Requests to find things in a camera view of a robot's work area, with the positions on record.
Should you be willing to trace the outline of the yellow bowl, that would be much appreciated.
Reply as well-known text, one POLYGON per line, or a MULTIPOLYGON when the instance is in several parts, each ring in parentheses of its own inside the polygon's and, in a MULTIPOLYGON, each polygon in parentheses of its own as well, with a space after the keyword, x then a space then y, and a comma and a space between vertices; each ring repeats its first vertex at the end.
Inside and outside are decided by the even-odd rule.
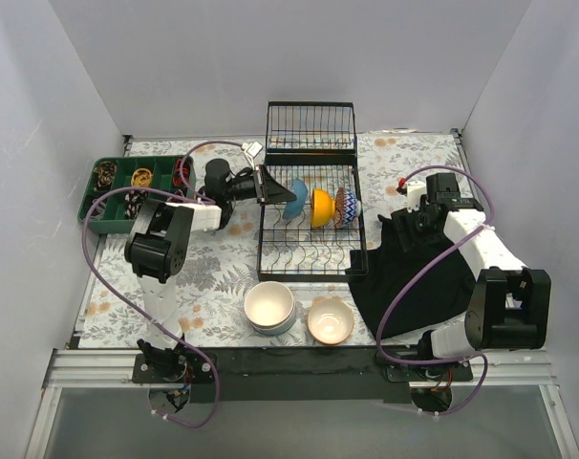
POLYGON ((335 200, 321 188, 311 192, 311 227, 314 229, 326 226, 335 215, 335 200))

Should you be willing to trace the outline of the blue zigzag patterned bowl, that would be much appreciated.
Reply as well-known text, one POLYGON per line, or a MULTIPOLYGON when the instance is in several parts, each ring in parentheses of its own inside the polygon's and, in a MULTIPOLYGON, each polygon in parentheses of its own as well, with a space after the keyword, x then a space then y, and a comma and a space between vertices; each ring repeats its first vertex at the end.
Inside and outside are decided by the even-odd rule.
POLYGON ((334 205, 333 222, 338 230, 350 226, 362 212, 361 202, 355 193, 344 186, 337 190, 334 205))

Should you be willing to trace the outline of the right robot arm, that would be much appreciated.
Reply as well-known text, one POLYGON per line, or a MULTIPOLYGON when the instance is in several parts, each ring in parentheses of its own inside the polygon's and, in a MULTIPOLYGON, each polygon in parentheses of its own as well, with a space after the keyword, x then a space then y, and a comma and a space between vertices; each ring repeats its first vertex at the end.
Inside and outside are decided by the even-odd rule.
POLYGON ((461 195, 460 169, 428 170, 399 182, 406 208, 379 219, 379 248, 352 250, 341 278, 376 341, 423 329, 408 358, 379 353, 433 381, 488 349, 541 348, 551 280, 505 247, 491 203, 461 195))

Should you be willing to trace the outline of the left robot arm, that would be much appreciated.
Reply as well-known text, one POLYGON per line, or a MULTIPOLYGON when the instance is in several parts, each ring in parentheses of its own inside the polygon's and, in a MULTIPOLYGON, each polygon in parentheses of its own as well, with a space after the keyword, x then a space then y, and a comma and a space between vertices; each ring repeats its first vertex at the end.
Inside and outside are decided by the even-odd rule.
POLYGON ((138 340, 138 348, 147 367, 169 383, 182 379, 188 369, 185 356, 177 349, 183 331, 176 276, 185 262, 190 235, 224 228, 237 201, 255 199, 261 204, 302 209, 308 196, 298 184, 282 186, 263 165, 248 166, 234 174, 223 159, 205 165, 203 191, 214 201, 212 205, 146 200, 124 250, 144 293, 147 333, 138 340))

